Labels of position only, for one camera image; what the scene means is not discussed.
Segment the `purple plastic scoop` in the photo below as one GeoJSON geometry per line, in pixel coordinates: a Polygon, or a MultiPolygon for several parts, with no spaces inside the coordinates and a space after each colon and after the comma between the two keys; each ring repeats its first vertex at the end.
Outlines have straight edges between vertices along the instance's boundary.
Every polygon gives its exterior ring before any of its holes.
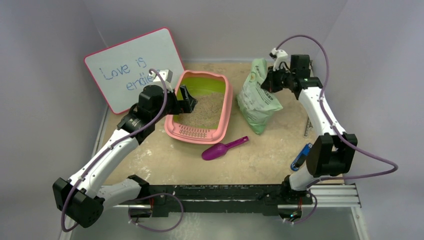
{"type": "Polygon", "coordinates": [[[201,154],[201,158],[205,161],[215,160],[217,158],[224,156],[228,152],[228,150],[238,147],[248,142],[249,140],[250,139],[248,136],[244,136],[226,144],[221,142],[216,143],[212,145],[211,147],[209,147],[208,149],[206,149],[205,151],[203,151],[203,153],[201,154]]]}

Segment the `pink green litter box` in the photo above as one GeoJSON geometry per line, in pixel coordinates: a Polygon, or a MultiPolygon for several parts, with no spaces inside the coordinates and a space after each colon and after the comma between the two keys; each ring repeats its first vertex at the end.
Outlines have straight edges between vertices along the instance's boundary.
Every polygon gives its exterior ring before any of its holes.
{"type": "Polygon", "coordinates": [[[176,115],[168,115],[164,121],[165,132],[171,138],[191,144],[213,145],[220,142],[229,125],[233,104],[233,86],[222,74],[196,70],[185,70],[181,74],[176,86],[182,85],[185,85],[195,98],[214,93],[223,94],[223,100],[220,103],[220,119],[215,126],[206,128],[183,125],[179,123],[176,115]]]}

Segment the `green litter bag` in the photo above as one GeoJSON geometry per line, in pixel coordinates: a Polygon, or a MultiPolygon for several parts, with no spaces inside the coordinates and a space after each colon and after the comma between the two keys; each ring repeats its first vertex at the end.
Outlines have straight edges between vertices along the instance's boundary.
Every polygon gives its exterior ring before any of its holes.
{"type": "Polygon", "coordinates": [[[271,117],[283,106],[273,93],[261,88],[268,74],[268,63],[256,58],[251,63],[250,73],[236,96],[238,107],[252,131],[261,135],[271,117]]]}

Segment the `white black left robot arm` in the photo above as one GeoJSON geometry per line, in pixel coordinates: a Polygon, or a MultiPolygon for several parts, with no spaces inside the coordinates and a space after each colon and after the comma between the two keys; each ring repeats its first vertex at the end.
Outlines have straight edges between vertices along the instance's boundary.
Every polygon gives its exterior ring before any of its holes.
{"type": "Polygon", "coordinates": [[[83,228],[92,226],[103,211],[125,201],[142,205],[152,197],[150,184],[133,174],[115,185],[104,182],[122,160],[135,150],[167,115],[191,113],[197,100],[187,87],[178,91],[148,85],[139,94],[138,102],[121,119],[116,130],[100,151],[68,179],[58,178],[52,188],[57,208],[61,211],[61,227],[69,217],[83,228]]]}

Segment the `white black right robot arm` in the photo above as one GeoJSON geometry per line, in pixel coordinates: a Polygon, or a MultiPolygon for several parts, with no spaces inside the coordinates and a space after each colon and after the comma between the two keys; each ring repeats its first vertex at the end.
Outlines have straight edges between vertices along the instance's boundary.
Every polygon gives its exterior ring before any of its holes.
{"type": "Polygon", "coordinates": [[[289,89],[306,110],[317,135],[304,166],[286,176],[282,183],[280,196],[284,202],[292,204],[314,181],[348,173],[358,140],[331,119],[331,111],[322,109],[328,103],[320,79],[311,76],[309,55],[292,55],[289,68],[285,63],[288,55],[284,51],[274,50],[270,56],[274,63],[268,67],[261,88],[269,93],[289,89]]]}

